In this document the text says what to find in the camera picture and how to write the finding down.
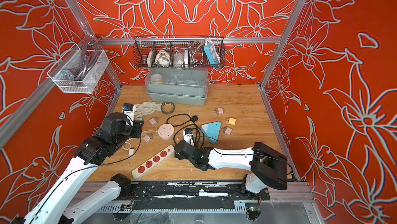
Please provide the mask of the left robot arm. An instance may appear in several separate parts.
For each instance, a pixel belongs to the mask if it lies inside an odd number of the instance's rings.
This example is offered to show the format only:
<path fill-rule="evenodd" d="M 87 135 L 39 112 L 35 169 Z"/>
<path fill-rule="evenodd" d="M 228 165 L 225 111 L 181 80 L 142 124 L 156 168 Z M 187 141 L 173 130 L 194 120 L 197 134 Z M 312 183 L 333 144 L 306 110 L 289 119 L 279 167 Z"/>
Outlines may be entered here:
<path fill-rule="evenodd" d="M 141 139 L 144 122 L 134 120 L 136 106 L 124 104 L 122 112 L 111 113 L 101 128 L 78 147 L 69 165 L 44 196 L 14 224 L 80 224 L 108 202 L 133 194 L 132 181 L 125 175 L 113 176 L 99 190 L 74 206 L 71 200 L 86 180 L 112 157 L 130 138 Z"/>

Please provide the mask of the pink round power socket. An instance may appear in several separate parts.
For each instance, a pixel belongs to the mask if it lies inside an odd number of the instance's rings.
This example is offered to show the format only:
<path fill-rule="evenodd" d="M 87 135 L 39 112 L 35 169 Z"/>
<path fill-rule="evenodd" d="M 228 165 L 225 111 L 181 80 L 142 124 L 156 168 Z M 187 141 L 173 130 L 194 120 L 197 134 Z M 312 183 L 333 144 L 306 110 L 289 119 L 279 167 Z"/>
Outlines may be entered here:
<path fill-rule="evenodd" d="M 161 125 L 158 129 L 158 136 L 162 140 L 170 140 L 173 138 L 175 133 L 175 128 L 173 125 L 165 123 Z"/>

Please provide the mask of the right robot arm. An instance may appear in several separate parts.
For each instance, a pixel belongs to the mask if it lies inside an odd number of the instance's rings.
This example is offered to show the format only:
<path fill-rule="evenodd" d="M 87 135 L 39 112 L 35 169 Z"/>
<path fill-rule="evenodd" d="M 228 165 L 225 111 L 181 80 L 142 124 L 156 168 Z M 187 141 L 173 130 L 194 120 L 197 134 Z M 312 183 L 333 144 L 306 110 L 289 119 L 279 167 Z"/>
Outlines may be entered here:
<path fill-rule="evenodd" d="M 202 171 L 240 169 L 250 171 L 245 177 L 244 191 L 259 194 L 265 188 L 287 190 L 287 157 L 264 143 L 256 142 L 245 149 L 198 148 L 181 140 L 174 147 L 175 158 L 188 160 Z"/>

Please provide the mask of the pink plug adapter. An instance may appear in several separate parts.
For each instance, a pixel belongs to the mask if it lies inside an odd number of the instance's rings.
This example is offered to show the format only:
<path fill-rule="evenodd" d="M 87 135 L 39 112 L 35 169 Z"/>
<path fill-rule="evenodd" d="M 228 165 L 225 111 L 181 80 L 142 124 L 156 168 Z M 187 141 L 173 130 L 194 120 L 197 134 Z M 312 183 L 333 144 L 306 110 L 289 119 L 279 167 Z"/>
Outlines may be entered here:
<path fill-rule="evenodd" d="M 159 119 L 158 119 L 157 117 L 152 117 L 152 118 L 149 120 L 149 123 L 150 123 L 152 126 L 157 125 L 158 122 L 159 122 Z"/>
<path fill-rule="evenodd" d="M 149 142 L 151 142 L 151 141 L 153 140 L 153 138 L 154 138 L 154 135 L 153 135 L 153 134 L 146 134 L 146 135 L 143 137 L 143 140 L 144 140 L 146 143 L 149 143 Z"/>
<path fill-rule="evenodd" d="M 222 108 L 216 108 L 215 111 L 216 111 L 216 114 L 217 114 L 217 115 L 221 115 L 221 114 L 224 113 L 224 111 L 223 111 Z"/>
<path fill-rule="evenodd" d="M 233 130 L 230 127 L 224 127 L 223 132 L 224 132 L 224 134 L 230 136 L 231 133 L 233 132 Z"/>

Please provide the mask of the white power strip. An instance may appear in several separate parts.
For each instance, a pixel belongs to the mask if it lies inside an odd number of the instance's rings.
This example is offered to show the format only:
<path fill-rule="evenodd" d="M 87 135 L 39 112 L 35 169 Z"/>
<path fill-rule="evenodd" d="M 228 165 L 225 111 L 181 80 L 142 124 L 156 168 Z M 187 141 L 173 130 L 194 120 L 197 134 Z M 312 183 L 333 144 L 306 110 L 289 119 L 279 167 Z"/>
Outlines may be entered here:
<path fill-rule="evenodd" d="M 148 174 L 151 170 L 153 170 L 156 166 L 161 164 L 163 161 L 167 160 L 170 157 L 173 157 L 175 153 L 175 149 L 173 145 L 169 145 L 164 148 L 162 151 L 158 152 L 152 158 L 148 159 L 146 162 L 139 165 L 136 169 L 134 169 L 131 174 L 134 179 L 140 179 L 141 177 Z"/>

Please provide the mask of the yellow plug adapter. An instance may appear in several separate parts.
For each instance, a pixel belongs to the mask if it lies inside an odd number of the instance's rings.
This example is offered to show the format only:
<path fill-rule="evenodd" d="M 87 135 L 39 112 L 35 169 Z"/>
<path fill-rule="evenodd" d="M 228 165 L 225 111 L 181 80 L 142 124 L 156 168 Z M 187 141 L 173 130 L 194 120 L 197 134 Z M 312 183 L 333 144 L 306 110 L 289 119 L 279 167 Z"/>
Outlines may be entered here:
<path fill-rule="evenodd" d="M 228 121 L 229 125 L 233 125 L 233 126 L 236 125 L 236 119 L 235 118 L 230 117 L 227 121 Z"/>

